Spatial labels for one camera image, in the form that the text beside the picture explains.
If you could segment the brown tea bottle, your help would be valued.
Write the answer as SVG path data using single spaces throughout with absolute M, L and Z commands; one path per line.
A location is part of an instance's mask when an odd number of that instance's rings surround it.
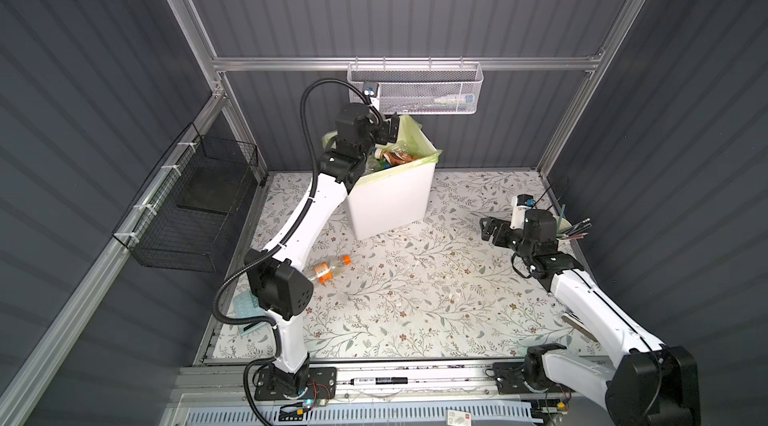
M 416 157 L 405 152 L 384 151 L 382 156 L 391 166 L 408 164 L 416 160 Z

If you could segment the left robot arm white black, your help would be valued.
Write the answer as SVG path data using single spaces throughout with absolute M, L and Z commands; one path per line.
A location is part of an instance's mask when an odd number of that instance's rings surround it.
M 347 88 L 356 102 L 340 108 L 336 116 L 336 140 L 317 152 L 308 124 L 307 102 L 316 88 L 336 84 Z M 274 383 L 290 397 L 301 396 L 309 383 L 309 353 L 304 339 L 304 312 L 314 284 L 303 269 L 309 253 L 331 214 L 346 200 L 364 176 L 374 146 L 394 140 L 399 128 L 396 115 L 384 117 L 370 96 L 347 80 L 321 78 L 304 90 L 299 104 L 300 122 L 312 166 L 310 186 L 282 230 L 262 249 L 247 253 L 244 264 L 233 271 L 216 291 L 213 317 L 222 324 L 266 324 L 274 335 L 275 351 L 265 360 Z M 247 276 L 262 314 L 233 317 L 220 302 L 241 276 Z

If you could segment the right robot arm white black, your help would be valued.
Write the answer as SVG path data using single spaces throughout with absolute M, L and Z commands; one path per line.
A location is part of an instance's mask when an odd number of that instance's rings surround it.
M 524 279 L 535 279 L 569 308 L 611 360 L 603 366 L 559 343 L 531 346 L 522 374 L 536 392 L 567 387 L 602 407 L 616 425 L 698 425 L 698 368 L 681 346 L 668 346 L 618 306 L 583 265 L 559 248 L 558 222 L 520 194 L 510 219 L 480 219 L 481 237 L 512 251 Z

